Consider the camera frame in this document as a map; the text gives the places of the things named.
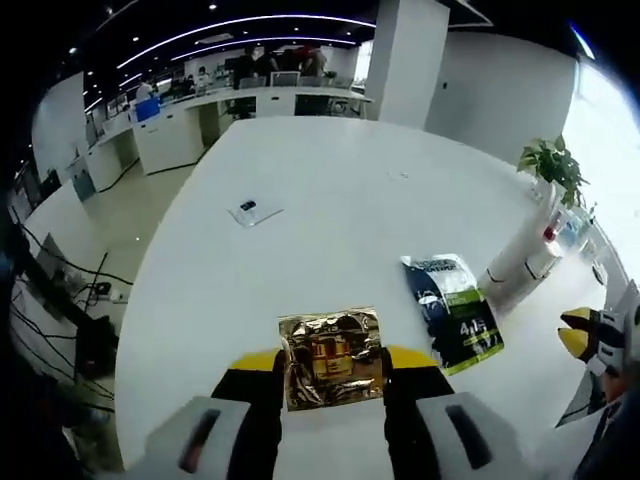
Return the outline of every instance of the window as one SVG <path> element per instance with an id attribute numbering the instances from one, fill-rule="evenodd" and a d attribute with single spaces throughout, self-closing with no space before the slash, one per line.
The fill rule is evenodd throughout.
<path id="1" fill-rule="evenodd" d="M 371 52 L 373 51 L 373 40 L 364 42 L 358 49 L 358 59 L 356 60 L 356 73 L 353 84 L 364 86 L 369 75 L 369 64 L 371 63 Z"/>
<path id="2" fill-rule="evenodd" d="M 640 280 L 640 134 L 633 102 L 591 62 L 579 64 L 564 136 L 591 183 L 583 188 L 587 206 L 597 203 L 596 219 L 627 275 Z"/>

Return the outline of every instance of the potted plant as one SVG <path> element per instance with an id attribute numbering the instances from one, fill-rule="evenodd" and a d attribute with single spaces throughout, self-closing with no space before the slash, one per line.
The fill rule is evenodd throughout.
<path id="1" fill-rule="evenodd" d="M 524 147 L 518 171 L 529 172 L 538 181 L 544 179 L 551 183 L 555 180 L 562 185 L 566 192 L 561 201 L 567 208 L 584 205 L 580 187 L 589 182 L 582 178 L 580 165 L 571 156 L 562 135 L 553 142 L 536 138 L 531 145 Z"/>

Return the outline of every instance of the gold foil packet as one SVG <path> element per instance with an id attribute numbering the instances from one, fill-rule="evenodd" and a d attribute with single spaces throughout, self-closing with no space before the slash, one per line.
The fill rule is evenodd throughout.
<path id="1" fill-rule="evenodd" d="M 382 397 L 382 347 L 371 308 L 279 318 L 289 411 Z"/>

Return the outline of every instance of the black and green package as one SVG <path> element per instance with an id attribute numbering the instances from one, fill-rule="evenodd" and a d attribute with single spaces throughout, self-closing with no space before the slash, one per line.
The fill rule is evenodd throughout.
<path id="1" fill-rule="evenodd" d="M 434 358 L 447 375 L 504 348 L 489 304 L 459 256 L 435 255 L 425 260 L 405 256 L 401 261 L 427 323 Z"/>

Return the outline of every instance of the computer monitor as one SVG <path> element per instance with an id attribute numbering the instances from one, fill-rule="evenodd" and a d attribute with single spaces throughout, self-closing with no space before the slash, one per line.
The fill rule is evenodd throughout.
<path id="1" fill-rule="evenodd" d="M 331 86 L 334 88 L 346 88 L 347 90 L 349 90 L 352 84 L 353 84 L 353 78 L 336 77 L 333 79 L 333 84 Z"/>
<path id="2" fill-rule="evenodd" d="M 272 87 L 297 87 L 300 79 L 300 72 L 272 72 Z"/>
<path id="3" fill-rule="evenodd" d="M 240 90 L 245 88 L 264 87 L 267 84 L 267 77 L 247 77 L 240 79 Z"/>

